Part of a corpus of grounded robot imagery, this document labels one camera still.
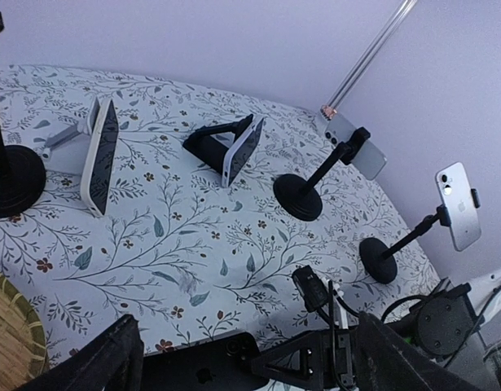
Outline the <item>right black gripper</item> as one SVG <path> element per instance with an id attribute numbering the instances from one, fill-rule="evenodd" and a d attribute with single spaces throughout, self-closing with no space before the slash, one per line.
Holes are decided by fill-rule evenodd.
<path id="1" fill-rule="evenodd" d="M 306 390 L 355 386 L 354 329 L 309 330 L 249 360 L 255 376 Z"/>

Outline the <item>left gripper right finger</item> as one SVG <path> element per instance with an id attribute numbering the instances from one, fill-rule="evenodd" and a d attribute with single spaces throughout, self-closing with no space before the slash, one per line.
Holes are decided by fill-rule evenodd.
<path id="1" fill-rule="evenodd" d="M 361 312 L 355 328 L 355 373 L 360 390 L 477 390 L 430 361 L 375 315 Z"/>

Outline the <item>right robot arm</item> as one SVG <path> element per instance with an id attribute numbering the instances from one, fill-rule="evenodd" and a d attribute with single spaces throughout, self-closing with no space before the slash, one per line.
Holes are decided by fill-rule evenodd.
<path id="1" fill-rule="evenodd" d="M 325 319 L 326 329 L 302 332 L 250 359 L 252 374 L 306 390 L 472 390 L 449 372 L 468 338 L 501 309 L 501 283 L 493 286 L 480 310 L 465 283 L 409 297 L 401 319 L 367 312 L 347 325 L 351 311 L 332 281 L 323 282 L 310 266 L 296 269 L 292 281 L 309 312 Z"/>

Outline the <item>white phone dual camera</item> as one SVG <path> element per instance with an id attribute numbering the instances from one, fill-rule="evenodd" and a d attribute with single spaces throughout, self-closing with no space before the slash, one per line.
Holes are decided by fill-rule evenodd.
<path id="1" fill-rule="evenodd" d="M 481 237 L 477 215 L 480 202 L 477 192 L 471 188 L 461 162 L 455 162 L 438 171 L 435 182 L 442 206 L 447 211 L 453 245 L 456 251 L 462 252 Z"/>

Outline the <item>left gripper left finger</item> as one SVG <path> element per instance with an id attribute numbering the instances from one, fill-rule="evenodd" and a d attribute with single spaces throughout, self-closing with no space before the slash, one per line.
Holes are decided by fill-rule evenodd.
<path id="1" fill-rule="evenodd" d="M 125 314 L 74 356 L 19 390 L 140 390 L 144 345 L 138 321 Z"/>

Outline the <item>white-edged phone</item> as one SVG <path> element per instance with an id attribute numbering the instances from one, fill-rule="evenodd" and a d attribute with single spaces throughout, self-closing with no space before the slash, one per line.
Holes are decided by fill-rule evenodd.
<path id="1" fill-rule="evenodd" d="M 81 200 L 95 217 L 106 214 L 119 130 L 113 99 L 107 98 L 94 123 L 80 183 Z"/>
<path id="2" fill-rule="evenodd" d="M 263 124 L 263 116 L 253 118 L 250 125 L 227 150 L 222 163 L 222 187 L 228 188 L 235 181 L 237 175 L 256 150 L 261 138 Z"/>

